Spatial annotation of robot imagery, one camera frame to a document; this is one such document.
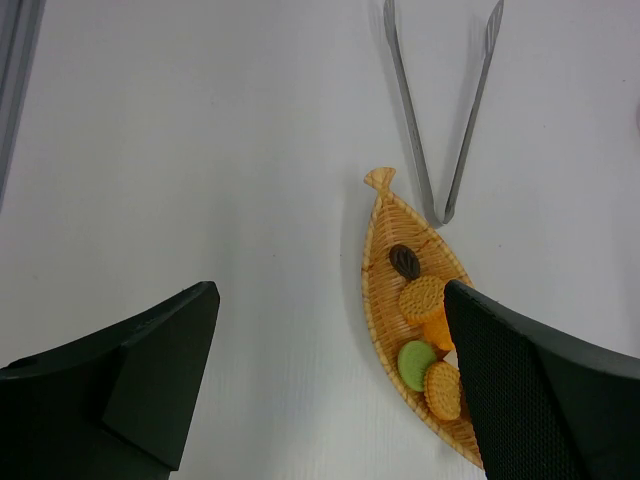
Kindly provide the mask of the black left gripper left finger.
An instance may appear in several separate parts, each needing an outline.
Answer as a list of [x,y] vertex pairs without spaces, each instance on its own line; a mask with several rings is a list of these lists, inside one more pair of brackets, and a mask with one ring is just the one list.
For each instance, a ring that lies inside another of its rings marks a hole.
[[220,305],[203,281],[1,370],[4,479],[167,479],[183,457]]

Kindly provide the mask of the steel serving tongs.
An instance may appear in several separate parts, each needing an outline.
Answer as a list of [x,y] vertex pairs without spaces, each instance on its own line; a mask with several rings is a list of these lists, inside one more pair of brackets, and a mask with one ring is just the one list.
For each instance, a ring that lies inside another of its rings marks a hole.
[[396,80],[401,97],[404,117],[409,135],[412,157],[418,174],[418,183],[423,200],[423,209],[429,221],[434,220],[438,225],[447,225],[454,217],[461,183],[471,148],[472,137],[478,119],[489,71],[494,56],[497,39],[500,32],[505,2],[498,1],[493,7],[487,20],[483,37],[483,63],[476,87],[473,104],[465,126],[461,147],[456,160],[451,186],[446,198],[442,214],[437,211],[434,191],[428,173],[428,162],[420,136],[419,125],[413,105],[409,82],[404,67],[400,40],[396,21],[396,2],[385,1],[382,8],[383,25],[387,44],[395,70]]

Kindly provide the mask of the orange snack piece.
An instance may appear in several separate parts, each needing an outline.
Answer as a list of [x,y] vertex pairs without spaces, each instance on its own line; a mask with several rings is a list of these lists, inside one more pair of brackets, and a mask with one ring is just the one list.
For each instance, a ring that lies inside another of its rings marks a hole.
[[423,335],[429,343],[440,350],[451,351],[455,349],[443,308],[437,310],[423,323]]

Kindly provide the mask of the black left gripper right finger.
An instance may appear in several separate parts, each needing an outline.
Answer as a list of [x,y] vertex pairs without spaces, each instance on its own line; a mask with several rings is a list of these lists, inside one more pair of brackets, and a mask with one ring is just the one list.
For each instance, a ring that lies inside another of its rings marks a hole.
[[639,361],[458,280],[445,310],[489,479],[636,479]]

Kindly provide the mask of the dark chocolate cookie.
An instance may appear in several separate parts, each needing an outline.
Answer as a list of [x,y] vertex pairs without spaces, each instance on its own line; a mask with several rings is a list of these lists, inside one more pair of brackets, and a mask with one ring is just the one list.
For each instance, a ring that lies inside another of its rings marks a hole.
[[414,251],[406,245],[394,245],[389,251],[389,261],[396,272],[405,279],[413,281],[420,277],[419,259]]

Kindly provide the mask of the tan round sandwich cookie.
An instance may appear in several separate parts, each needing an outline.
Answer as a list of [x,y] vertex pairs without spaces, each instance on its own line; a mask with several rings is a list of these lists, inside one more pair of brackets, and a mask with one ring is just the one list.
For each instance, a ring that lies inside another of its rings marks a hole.
[[436,276],[422,276],[402,290],[398,306],[409,325],[435,320],[444,314],[444,282]]

